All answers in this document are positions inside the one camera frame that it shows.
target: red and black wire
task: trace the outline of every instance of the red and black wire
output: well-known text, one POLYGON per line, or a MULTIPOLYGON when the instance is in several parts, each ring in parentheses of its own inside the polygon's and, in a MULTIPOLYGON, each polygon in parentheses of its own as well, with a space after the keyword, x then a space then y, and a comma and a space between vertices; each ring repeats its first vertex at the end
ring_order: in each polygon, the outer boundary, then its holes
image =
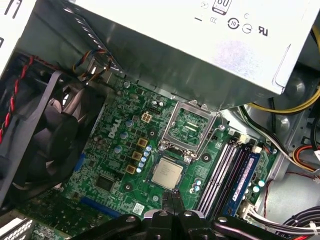
POLYGON ((8 111, 7 111, 6 115, 5 115, 4 121, 3 121, 2 125, 1 125, 1 128, 0 128, 0 144, 3 141, 4 134, 5 134, 7 128, 9 126, 9 124, 10 124, 12 115, 13 115, 15 109, 16 109, 16 105, 15 105, 16 104, 16 96, 17 96, 17 94, 19 92, 20 82, 26 76, 27 70, 34 63, 34 60, 35 60, 35 57, 34 56, 30 56, 29 62, 26 65, 23 66, 20 76, 14 82, 14 88, 13 88, 12 95, 11 95, 11 98, 10 98, 10 105, 9 105, 8 111))

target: blue ram module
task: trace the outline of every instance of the blue ram module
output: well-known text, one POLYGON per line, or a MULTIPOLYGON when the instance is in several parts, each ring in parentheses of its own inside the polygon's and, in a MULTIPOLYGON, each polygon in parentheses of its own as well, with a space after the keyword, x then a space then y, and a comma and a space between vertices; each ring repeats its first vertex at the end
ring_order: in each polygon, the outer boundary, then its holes
POLYGON ((224 205, 222 211, 223 215, 232 217, 236 215, 250 180, 254 175, 259 159, 259 153, 251 153, 245 160, 243 169, 240 171, 238 178, 230 191, 226 204, 224 205))

